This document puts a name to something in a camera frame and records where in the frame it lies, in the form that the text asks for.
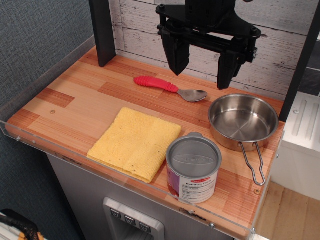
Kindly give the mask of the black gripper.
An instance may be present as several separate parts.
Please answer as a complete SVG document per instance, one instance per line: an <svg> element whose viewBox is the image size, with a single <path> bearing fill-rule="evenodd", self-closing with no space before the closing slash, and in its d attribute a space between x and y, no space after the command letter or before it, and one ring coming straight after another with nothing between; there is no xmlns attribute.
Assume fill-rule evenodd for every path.
<svg viewBox="0 0 320 240"><path fill-rule="evenodd" d="M229 88L241 66L253 62L261 30L241 19L234 0L187 0L160 4L156 13L165 56L171 71L180 75L190 61L190 46L219 53L217 87Z"/></svg>

